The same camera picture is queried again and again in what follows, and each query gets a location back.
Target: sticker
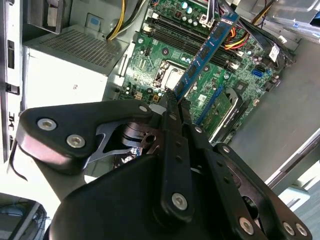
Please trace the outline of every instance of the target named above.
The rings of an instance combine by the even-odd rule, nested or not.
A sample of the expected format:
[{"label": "sticker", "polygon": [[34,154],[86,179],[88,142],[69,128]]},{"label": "sticker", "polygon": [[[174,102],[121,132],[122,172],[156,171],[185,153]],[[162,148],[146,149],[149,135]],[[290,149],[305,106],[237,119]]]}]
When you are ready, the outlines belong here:
[{"label": "sticker", "polygon": [[226,24],[230,24],[230,25],[232,25],[234,23],[233,21],[230,21],[230,20],[227,20],[227,19],[224,19],[224,18],[221,18],[220,21],[221,22],[225,22]]},{"label": "sticker", "polygon": [[272,47],[271,52],[269,54],[269,57],[272,59],[272,61],[276,62],[279,51],[280,51],[279,47],[275,44]]},{"label": "sticker", "polygon": [[200,96],[198,97],[198,100],[201,102],[204,102],[206,100],[207,96],[200,94]]},{"label": "sticker", "polygon": [[319,34],[317,34],[317,33],[312,33],[312,35],[320,39],[320,35],[319,35]]},{"label": "sticker", "polygon": [[280,41],[281,41],[283,44],[285,44],[286,42],[288,42],[287,39],[285,39],[285,37],[282,36],[282,35],[280,35],[280,36],[278,37],[278,39],[280,39]]}]

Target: cable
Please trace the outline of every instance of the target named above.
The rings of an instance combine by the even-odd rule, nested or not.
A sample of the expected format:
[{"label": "cable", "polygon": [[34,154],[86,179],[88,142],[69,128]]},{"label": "cable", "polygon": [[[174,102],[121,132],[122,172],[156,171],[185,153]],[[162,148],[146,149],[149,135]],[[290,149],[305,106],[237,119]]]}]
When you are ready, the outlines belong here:
[{"label": "cable", "polygon": [[138,8],[137,10],[137,14],[135,14],[135,16],[133,17],[133,19],[128,23],[126,24],[130,19],[128,19],[128,21],[125,22],[125,24],[123,24],[123,27],[121,28],[121,30],[113,37],[113,38],[110,38],[110,40],[114,39],[116,36],[118,36],[120,33],[123,33],[124,31],[126,31],[128,28],[130,28],[132,26],[132,24],[134,24],[135,20],[138,18],[138,16],[140,15],[141,13],[141,10],[142,10],[142,7],[143,5],[145,4],[147,0],[143,0],[140,7]]},{"label": "cable", "polygon": [[112,31],[106,36],[107,40],[110,40],[114,37],[115,34],[117,34],[120,30],[120,27],[122,26],[124,19],[125,19],[125,12],[126,12],[127,4],[125,0],[122,0],[122,8],[121,8],[121,15],[120,19],[117,22],[115,28],[112,29]]}]

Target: metal bolt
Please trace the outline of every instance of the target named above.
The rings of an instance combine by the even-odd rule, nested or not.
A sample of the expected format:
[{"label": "metal bolt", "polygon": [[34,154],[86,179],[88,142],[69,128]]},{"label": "metal bolt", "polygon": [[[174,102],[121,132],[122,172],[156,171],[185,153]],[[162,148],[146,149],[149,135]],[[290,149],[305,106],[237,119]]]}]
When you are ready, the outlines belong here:
[{"label": "metal bolt", "polygon": [[230,153],[230,149],[227,146],[223,146],[222,148],[226,153]]},{"label": "metal bolt", "polygon": [[175,192],[173,195],[172,195],[172,202],[173,204],[181,211],[184,211],[187,209],[188,207],[188,202],[187,202],[187,199],[181,194],[181,193],[178,193],[178,192]]},{"label": "metal bolt", "polygon": [[245,217],[240,217],[239,223],[241,228],[249,235],[253,235],[255,233],[254,227],[252,226],[251,222]]},{"label": "metal bolt", "polygon": [[303,236],[308,236],[308,233],[303,226],[301,226],[299,223],[296,223],[295,226]]},{"label": "metal bolt", "polygon": [[82,136],[72,134],[66,138],[66,143],[74,149],[80,149],[85,146],[86,141]]},{"label": "metal bolt", "polygon": [[202,129],[201,129],[200,127],[195,126],[194,128],[195,128],[195,130],[196,130],[198,133],[202,133]]},{"label": "metal bolt", "polygon": [[295,235],[295,231],[293,230],[293,228],[287,223],[287,222],[283,222],[283,226],[284,229],[291,235],[294,236]]},{"label": "metal bolt", "polygon": [[42,118],[37,122],[37,125],[42,130],[52,131],[57,128],[57,124],[55,121],[49,118]]},{"label": "metal bolt", "polygon": [[177,120],[176,116],[173,114],[169,114],[170,118],[172,118],[173,120]]},{"label": "metal bolt", "polygon": [[140,110],[147,112],[148,110],[144,106],[139,106]]}]

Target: metal panel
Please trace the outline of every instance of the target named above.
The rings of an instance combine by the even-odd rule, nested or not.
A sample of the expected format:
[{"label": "metal panel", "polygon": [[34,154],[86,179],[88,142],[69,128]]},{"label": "metal panel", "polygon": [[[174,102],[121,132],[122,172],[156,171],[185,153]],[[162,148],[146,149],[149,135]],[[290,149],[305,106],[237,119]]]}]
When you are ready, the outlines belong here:
[{"label": "metal panel", "polygon": [[[106,76],[128,47],[119,40],[106,42],[102,33],[78,25],[65,28],[60,35],[51,33],[23,45]],[[104,60],[107,65],[100,65]]]},{"label": "metal panel", "polygon": [[302,40],[295,53],[297,62],[283,71],[280,86],[263,96],[232,139],[234,150],[264,181],[320,128],[320,48]]}]

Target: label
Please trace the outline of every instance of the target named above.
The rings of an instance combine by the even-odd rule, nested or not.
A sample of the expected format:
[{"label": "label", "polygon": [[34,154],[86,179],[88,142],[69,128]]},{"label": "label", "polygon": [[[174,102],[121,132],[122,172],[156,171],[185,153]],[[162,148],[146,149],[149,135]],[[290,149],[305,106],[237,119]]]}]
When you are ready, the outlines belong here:
[{"label": "label", "polygon": [[225,22],[226,24],[229,24],[229,25],[232,25],[234,23],[233,21],[230,21],[230,20],[227,20],[227,19],[224,19],[224,18],[221,18],[220,21],[221,22]]},{"label": "label", "polygon": [[269,54],[269,57],[272,59],[272,61],[276,62],[278,54],[280,52],[279,47],[275,44],[272,49],[271,52]]},{"label": "label", "polygon": [[280,39],[280,41],[281,41],[283,44],[285,44],[286,42],[288,42],[287,39],[285,39],[285,37],[282,36],[282,35],[280,35],[280,36],[278,37],[278,39]]},{"label": "label", "polygon": [[201,102],[204,102],[206,100],[207,96],[200,94],[200,96],[198,97],[198,100]]}]

